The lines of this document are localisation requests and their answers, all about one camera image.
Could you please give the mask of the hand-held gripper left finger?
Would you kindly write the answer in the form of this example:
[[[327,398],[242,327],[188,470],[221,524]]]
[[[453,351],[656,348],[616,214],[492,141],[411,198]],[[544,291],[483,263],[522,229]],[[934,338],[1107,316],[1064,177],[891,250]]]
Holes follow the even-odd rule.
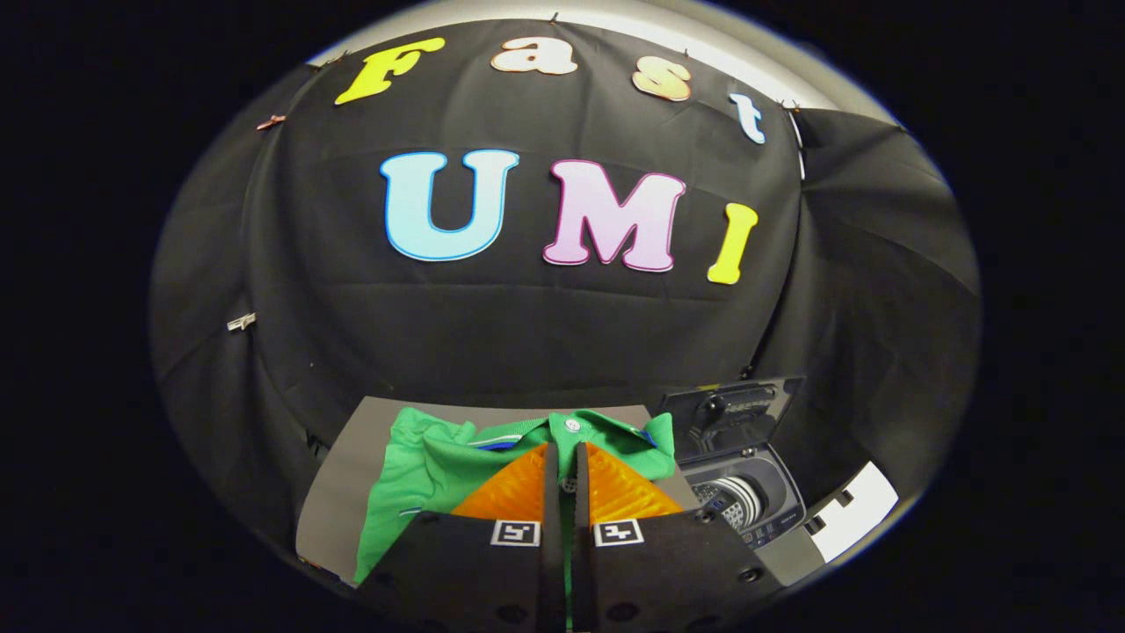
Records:
[[[396,632],[562,632],[558,449],[539,445],[449,513],[421,512],[356,590]]]

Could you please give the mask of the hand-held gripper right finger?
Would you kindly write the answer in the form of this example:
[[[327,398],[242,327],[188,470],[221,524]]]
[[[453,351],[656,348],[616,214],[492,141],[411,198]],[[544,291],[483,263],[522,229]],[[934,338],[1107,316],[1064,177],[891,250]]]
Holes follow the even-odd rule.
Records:
[[[685,509],[603,447],[576,447],[578,632],[739,632],[782,581],[711,506]]]

